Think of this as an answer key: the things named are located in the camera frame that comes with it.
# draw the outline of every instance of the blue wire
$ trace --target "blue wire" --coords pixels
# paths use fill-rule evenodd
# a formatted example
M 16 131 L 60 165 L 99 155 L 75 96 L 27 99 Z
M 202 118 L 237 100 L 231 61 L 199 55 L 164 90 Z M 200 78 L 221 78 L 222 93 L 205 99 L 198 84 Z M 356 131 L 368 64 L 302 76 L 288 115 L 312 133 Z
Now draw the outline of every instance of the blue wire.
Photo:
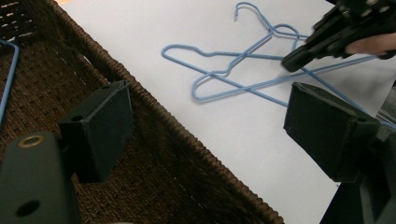
M 355 102 L 353 102 L 351 99 L 349 99 L 346 95 L 344 95 L 342 92 L 340 92 L 339 90 L 337 90 L 335 87 L 333 87 L 332 85 L 330 85 L 329 83 L 327 83 L 325 80 L 323 80 L 322 78 L 318 77 L 315 73 L 323 73 L 323 72 L 327 72 L 333 69 L 338 69 L 338 68 L 342 68 L 345 66 L 349 66 L 352 64 L 356 64 L 356 63 L 362 63 L 362 62 L 366 62 L 369 60 L 372 60 L 375 58 L 375 56 L 367 56 L 367 57 L 362 57 L 359 59 L 355 59 L 355 60 L 351 60 L 351 61 L 347 61 L 347 62 L 342 62 L 342 63 L 336 63 L 336 64 L 332 64 L 332 65 L 328 65 L 328 66 L 324 66 L 321 68 L 317 68 L 314 70 L 308 70 L 306 68 L 302 68 L 301 70 L 303 71 L 302 73 L 299 74 L 294 74 L 291 76 L 287 76 L 287 77 L 279 77 L 279 78 L 275 78 L 272 80 L 268 80 L 268 81 L 264 81 L 261 83 L 257 83 L 254 85 L 250 85 L 250 86 L 243 86 L 237 82 L 231 81 L 230 79 L 226 78 L 226 76 L 228 76 L 231 73 L 231 70 L 240 62 L 242 62 L 244 59 L 246 58 L 258 58 L 258 59 L 266 59 L 266 60 L 276 60 L 276 61 L 281 61 L 283 60 L 284 57 L 282 56 L 275 56 L 275 55 L 263 55 L 263 54 L 254 54 L 253 52 L 258 49 L 259 47 L 261 47 L 263 44 L 265 44 L 268 40 L 270 40 L 272 38 L 273 35 L 284 35 L 284 36 L 292 36 L 294 37 L 294 41 L 291 47 L 291 51 L 295 50 L 297 47 L 297 44 L 299 41 L 308 38 L 308 35 L 301 35 L 295 28 L 293 28 L 292 26 L 288 25 L 288 24 L 284 24 L 284 23 L 280 23 L 278 25 L 273 26 L 271 24 L 271 22 L 269 22 L 265 16 L 261 13 L 261 11 L 254 6 L 251 3 L 248 2 L 241 2 L 238 3 L 235 7 L 235 18 L 237 19 L 238 17 L 238 12 L 239 9 L 241 8 L 241 6 L 243 5 L 247 5 L 250 7 L 253 7 L 256 10 L 256 13 L 259 15 L 259 17 L 261 18 L 261 20 L 264 22 L 264 24 L 267 26 L 268 28 L 268 35 L 266 35 L 264 38 L 260 39 L 259 41 L 257 41 L 256 43 L 254 43 L 252 46 L 250 46 L 248 49 L 246 49 L 245 51 L 239 53 L 239 52 L 228 52 L 228 51 L 214 51 L 214 52 L 204 52 L 194 46 L 188 46 L 188 45 L 179 45 L 179 44 L 175 44 L 175 45 L 169 45 L 166 46 L 163 50 L 162 50 L 162 56 L 174 63 L 178 63 L 180 65 L 183 65 L 185 67 L 188 67 L 194 71 L 200 72 L 202 74 L 204 74 L 203 76 L 199 77 L 198 79 L 196 79 L 193 83 L 192 83 L 192 88 L 191 88 L 191 93 L 193 95 L 193 97 L 195 99 L 197 99 L 198 101 L 209 101 L 209 100 L 213 100 L 213 99 L 217 99 L 220 97 L 225 97 L 225 96 L 229 96 L 232 94 L 236 94 L 242 91 L 248 91 L 250 93 L 253 93 L 255 95 L 258 95 L 264 99 L 270 100 L 276 104 L 279 105 L 283 105 L 283 106 L 288 106 L 287 103 L 280 101 L 274 97 L 271 97 L 269 95 L 266 95 L 264 93 L 261 93 L 259 91 L 255 91 L 254 89 L 257 88 L 263 88 L 263 87 L 268 87 L 271 85 L 275 85 L 281 82 L 285 82 L 285 81 L 289 81 L 292 79 L 295 79 L 297 77 L 301 77 L 304 75 L 309 75 L 312 78 L 314 78 L 316 81 L 318 81 L 319 83 L 321 83 L 323 86 L 327 87 L 330 91 L 334 92 L 336 95 L 338 95 L 339 97 L 341 97 L 342 99 L 344 99 L 347 103 L 349 103 L 350 105 L 358 108 L 359 110 L 361 110 L 362 112 L 366 113 L 364 111 L 364 109 L 359 106 L 358 104 L 356 104 Z M 284 32 L 284 31 L 279 31 L 279 28 L 287 28 L 289 30 L 292 30 L 292 33 L 289 32 Z M 169 56 L 168 54 L 166 54 L 166 52 L 169 49 L 186 49 L 186 50 L 192 50 L 195 51 L 196 53 L 205 56 L 205 57 L 214 57 L 214 56 L 233 56 L 235 57 L 229 64 L 228 67 L 224 70 L 216 70 L 216 71 L 211 71 L 208 72 L 205 69 L 202 69 L 200 67 L 197 67 L 195 65 L 192 65 L 190 63 L 185 63 L 179 59 L 176 59 L 174 57 Z M 235 87 L 237 87 L 236 90 L 232 90 L 232 91 L 224 91 L 224 92 L 220 92 L 220 93 L 215 93 L 212 95 L 207 95 L 207 96 L 199 96 L 197 94 L 197 89 L 200 86 L 201 83 L 203 83 L 206 79 L 208 78 L 216 78 L 220 81 L 223 81 L 227 84 L 233 85 Z M 396 126 L 387 122 L 382 122 L 384 125 L 389 126 L 390 128 L 396 130 Z
M 0 39 L 0 43 L 4 44 L 4 45 L 9 45 L 14 48 L 14 56 L 12 57 L 12 63 L 9 68 L 9 71 L 8 71 L 6 86 L 4 88 L 3 97 L 2 97 L 1 103 L 0 103 L 0 127 L 1 127 L 1 125 L 3 123 L 3 116 L 4 116 L 5 110 L 6 110 L 8 96 L 9 96 L 9 93 L 11 90 L 12 80 L 14 79 L 15 69 L 17 67 L 18 58 L 20 56 L 20 48 L 17 45 L 15 45 L 11 42 L 8 42 L 6 40 Z

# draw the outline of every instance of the robotic arm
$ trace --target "robotic arm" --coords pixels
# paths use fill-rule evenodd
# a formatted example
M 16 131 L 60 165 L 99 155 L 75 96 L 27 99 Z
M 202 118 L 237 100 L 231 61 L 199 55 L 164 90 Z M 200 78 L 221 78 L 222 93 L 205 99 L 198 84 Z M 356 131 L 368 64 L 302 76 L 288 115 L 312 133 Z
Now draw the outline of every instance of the robotic arm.
M 314 33 L 305 45 L 287 55 L 282 65 L 295 72 L 314 59 L 326 56 L 347 58 L 345 47 L 372 35 L 396 32 L 396 0 L 339 0 L 314 25 Z M 396 51 L 388 51 L 380 59 L 389 59 Z

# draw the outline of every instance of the white table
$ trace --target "white table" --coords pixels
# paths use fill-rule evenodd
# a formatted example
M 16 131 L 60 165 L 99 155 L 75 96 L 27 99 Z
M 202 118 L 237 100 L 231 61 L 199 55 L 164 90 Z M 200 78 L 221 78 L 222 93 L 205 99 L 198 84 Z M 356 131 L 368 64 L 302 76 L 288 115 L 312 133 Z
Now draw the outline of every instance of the white table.
M 289 23 L 310 35 L 312 25 L 331 5 L 319 0 L 251 0 L 272 24 Z M 194 45 L 207 51 L 243 51 L 266 35 L 258 17 L 242 9 L 233 18 L 235 0 L 74 0 L 62 7 L 107 49 L 191 133 L 285 222 L 319 223 L 332 196 L 333 183 L 282 129 L 286 108 L 250 93 L 208 103 L 191 97 L 191 83 L 201 74 L 165 60 L 169 44 Z M 284 55 L 290 41 L 273 38 L 257 53 Z M 169 51 L 206 70 L 223 69 L 232 59 L 202 58 Z M 312 67 L 333 63 L 325 59 Z M 321 75 L 375 115 L 395 79 L 394 60 L 375 60 Z M 245 85 L 285 76 L 279 62 L 244 60 L 230 78 Z M 312 78 L 299 81 L 317 84 Z M 200 93 L 228 90 L 207 82 Z M 290 82 L 263 90 L 288 101 Z

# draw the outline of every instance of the woven wicker texture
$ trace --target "woven wicker texture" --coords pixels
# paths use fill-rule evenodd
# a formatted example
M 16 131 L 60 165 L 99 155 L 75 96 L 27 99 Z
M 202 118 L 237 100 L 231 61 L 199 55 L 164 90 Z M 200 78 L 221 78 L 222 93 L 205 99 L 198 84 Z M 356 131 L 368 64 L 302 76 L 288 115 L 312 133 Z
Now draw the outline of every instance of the woven wicker texture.
M 4 0 L 0 38 L 21 46 L 0 135 L 51 131 L 108 81 L 130 84 L 135 129 L 111 177 L 75 183 L 83 223 L 283 223 L 52 0 Z M 0 47 L 0 91 L 12 49 Z

